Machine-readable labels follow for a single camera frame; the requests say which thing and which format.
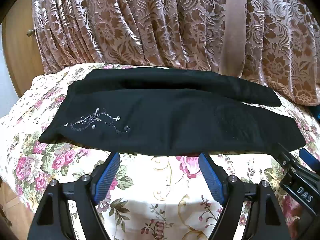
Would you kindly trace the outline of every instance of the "floral patterned curtain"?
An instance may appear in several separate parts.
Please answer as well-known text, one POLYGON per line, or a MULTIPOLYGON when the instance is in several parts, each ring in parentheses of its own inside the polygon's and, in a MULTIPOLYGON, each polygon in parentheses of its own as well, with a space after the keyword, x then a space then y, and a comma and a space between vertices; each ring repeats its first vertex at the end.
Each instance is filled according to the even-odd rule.
POLYGON ((32 0, 46 73, 78 63, 215 71, 320 104, 319 25, 302 0, 32 0))

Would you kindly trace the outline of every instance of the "silver embroidery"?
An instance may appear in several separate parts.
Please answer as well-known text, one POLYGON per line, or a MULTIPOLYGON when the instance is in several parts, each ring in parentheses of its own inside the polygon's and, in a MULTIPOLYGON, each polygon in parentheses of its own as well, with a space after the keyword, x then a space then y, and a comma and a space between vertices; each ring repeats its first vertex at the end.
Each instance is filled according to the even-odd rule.
POLYGON ((112 127, 116 130, 116 133, 126 133, 130 130, 130 127, 129 126, 126 126, 124 127, 124 131, 120 131, 118 130, 114 123, 113 123, 113 120, 115 121, 119 121, 121 117, 117 116, 116 118, 112 117, 110 114, 106 113, 105 110, 101 113, 98 114, 98 111, 99 111, 99 108, 97 108, 97 110, 93 113, 93 114, 90 114, 89 116, 81 116, 80 117, 80 120, 75 122, 75 123, 66 123, 64 124, 63 126, 68 126, 70 125, 71 129, 72 130, 75 130, 75 131, 82 131, 82 130, 85 130, 87 129, 90 125, 92 129, 94 129, 96 126, 93 124, 95 121, 101 121, 103 122, 102 119, 100 119, 99 117, 101 115, 105 115, 107 117, 109 117, 111 120, 108 122, 104 122, 105 124, 107 124, 109 127, 112 127), (81 125, 84 125, 83 127, 79 127, 79 128, 76 128, 74 127, 74 125, 76 124, 81 124, 81 125))

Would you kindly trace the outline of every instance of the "black fabric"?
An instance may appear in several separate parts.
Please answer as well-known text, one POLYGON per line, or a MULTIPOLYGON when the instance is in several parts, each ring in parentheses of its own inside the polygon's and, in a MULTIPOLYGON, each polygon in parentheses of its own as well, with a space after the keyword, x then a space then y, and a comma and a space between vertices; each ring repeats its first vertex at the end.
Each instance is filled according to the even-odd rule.
POLYGON ((157 68, 92 71, 69 86, 39 141, 68 138, 106 151, 173 156, 223 150, 269 152, 278 142, 289 151, 305 145, 294 119, 234 100, 275 104, 273 91, 274 96, 249 81, 223 82, 218 77, 225 76, 211 74, 157 68), (153 85, 162 89, 151 89, 153 85))
POLYGON ((281 106, 272 90, 241 78, 219 75, 212 71, 139 67, 132 69, 94 69, 77 82, 77 93, 118 89, 180 89, 190 88, 217 93, 245 103, 281 106), (87 89, 86 81, 94 79, 87 89))

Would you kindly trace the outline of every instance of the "wooden door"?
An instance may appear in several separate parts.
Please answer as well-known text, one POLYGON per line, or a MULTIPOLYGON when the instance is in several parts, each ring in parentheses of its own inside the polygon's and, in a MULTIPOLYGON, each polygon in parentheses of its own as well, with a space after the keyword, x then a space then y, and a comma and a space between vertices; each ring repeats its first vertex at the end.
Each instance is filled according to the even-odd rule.
POLYGON ((18 97, 44 74, 36 37, 27 36, 33 30, 31 6, 31 0, 17 0, 2 22, 4 56, 18 97))

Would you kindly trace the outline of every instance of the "metal screw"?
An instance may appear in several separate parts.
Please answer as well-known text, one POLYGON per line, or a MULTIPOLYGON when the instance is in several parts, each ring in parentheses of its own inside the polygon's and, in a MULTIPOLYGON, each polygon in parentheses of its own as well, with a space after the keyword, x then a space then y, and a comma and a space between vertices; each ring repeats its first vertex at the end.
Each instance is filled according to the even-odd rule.
POLYGON ((238 180, 238 178, 235 175, 231 175, 231 176, 229 176, 229 180, 231 182, 236 182, 238 180))
POLYGON ((50 186, 55 186, 58 183, 58 181, 56 179, 53 179, 49 182, 50 186))
POLYGON ((267 182, 266 180, 262 180, 261 184, 263 187, 268 187, 269 186, 269 182, 267 182))
POLYGON ((88 175, 88 174, 85 174, 85 175, 83 175, 82 177, 81 177, 81 180, 82 181, 88 181, 90 179, 90 175, 88 175))

